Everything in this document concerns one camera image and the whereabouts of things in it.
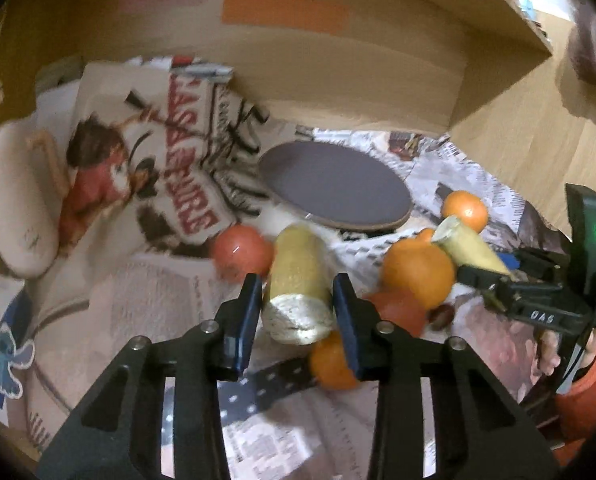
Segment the orange sleeve forearm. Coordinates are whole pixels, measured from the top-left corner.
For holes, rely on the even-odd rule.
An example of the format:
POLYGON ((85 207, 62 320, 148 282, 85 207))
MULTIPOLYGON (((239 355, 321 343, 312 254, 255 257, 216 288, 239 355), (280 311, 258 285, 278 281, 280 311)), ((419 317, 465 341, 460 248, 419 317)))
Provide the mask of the orange sleeve forearm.
POLYGON ((567 466, 579 453, 583 443, 596 431, 596 357, 566 394, 555 398, 564 445, 553 452, 561 467, 567 466))

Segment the right hand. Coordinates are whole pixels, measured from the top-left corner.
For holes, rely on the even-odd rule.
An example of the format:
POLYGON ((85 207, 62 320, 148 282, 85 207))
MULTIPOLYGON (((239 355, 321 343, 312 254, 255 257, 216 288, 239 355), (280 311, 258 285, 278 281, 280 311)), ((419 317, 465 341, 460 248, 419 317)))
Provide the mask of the right hand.
MULTIPOLYGON (((551 376, 560 365, 562 358, 560 351, 560 335, 552 330, 541 330, 538 337, 538 370, 551 376)), ((584 346, 579 368, 585 370, 590 367, 596 357, 596 330, 592 330, 584 346)))

